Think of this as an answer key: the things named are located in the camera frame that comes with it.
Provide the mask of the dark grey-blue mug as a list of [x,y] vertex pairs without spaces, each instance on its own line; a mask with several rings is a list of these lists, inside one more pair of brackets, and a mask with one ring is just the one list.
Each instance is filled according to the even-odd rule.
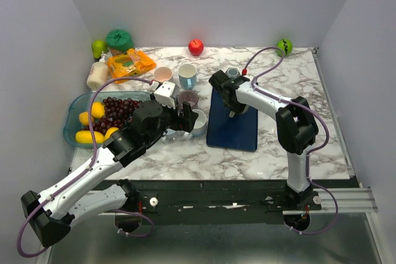
[[235,79],[241,75],[239,70],[235,67],[227,68],[227,70],[225,71],[225,74],[229,79]]

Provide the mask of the blue mug white base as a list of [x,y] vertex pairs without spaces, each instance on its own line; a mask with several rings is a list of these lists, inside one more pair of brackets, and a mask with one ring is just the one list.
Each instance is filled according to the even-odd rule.
[[206,128],[207,117],[205,113],[199,109],[193,109],[192,111],[198,114],[198,118],[195,121],[193,130],[191,132],[184,133],[183,137],[187,139],[203,136]]

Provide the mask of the purple mug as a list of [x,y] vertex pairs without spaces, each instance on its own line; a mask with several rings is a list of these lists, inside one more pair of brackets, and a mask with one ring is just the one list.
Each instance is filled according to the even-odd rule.
[[196,92],[192,90],[182,91],[177,97],[178,111],[183,109],[183,103],[188,103],[191,109],[196,109],[199,102],[199,97]]

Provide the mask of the light blue hexagonal mug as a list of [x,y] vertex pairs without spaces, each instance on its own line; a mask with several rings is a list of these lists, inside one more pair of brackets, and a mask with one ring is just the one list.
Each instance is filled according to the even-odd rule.
[[183,64],[178,69],[179,83],[185,90],[192,90],[197,81],[197,69],[192,64]]

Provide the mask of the pink mug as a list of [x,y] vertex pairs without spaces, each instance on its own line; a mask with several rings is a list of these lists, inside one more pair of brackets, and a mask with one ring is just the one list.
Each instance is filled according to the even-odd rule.
[[158,67],[153,77],[158,82],[173,82],[173,71],[168,67]]

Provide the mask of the light green mug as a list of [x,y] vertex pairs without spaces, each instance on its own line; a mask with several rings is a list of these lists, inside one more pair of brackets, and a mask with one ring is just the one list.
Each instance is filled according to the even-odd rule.
[[230,109],[229,117],[234,118],[236,115],[244,114],[248,111],[249,106],[246,104],[242,104],[237,108]]

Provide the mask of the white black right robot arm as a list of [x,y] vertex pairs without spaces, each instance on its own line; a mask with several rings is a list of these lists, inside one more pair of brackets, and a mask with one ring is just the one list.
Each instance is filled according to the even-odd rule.
[[304,154],[316,141],[319,128],[303,97],[281,97],[267,91],[247,77],[229,78],[219,70],[209,79],[212,99],[207,145],[254,151],[257,149],[258,113],[276,123],[279,144],[287,152],[288,177],[285,203],[294,210],[306,204],[312,187],[308,181]]

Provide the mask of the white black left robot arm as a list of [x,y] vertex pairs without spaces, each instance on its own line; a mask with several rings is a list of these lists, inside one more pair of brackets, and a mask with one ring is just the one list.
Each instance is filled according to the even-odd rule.
[[29,190],[23,194],[24,224],[48,248],[62,240],[80,219],[117,208],[133,210],[137,204],[136,191],[127,182],[92,197],[87,194],[108,176],[139,159],[168,130],[192,132],[197,118],[198,114],[187,103],[177,112],[155,100],[144,101],[125,127],[113,132],[94,150],[90,161],[40,193]]

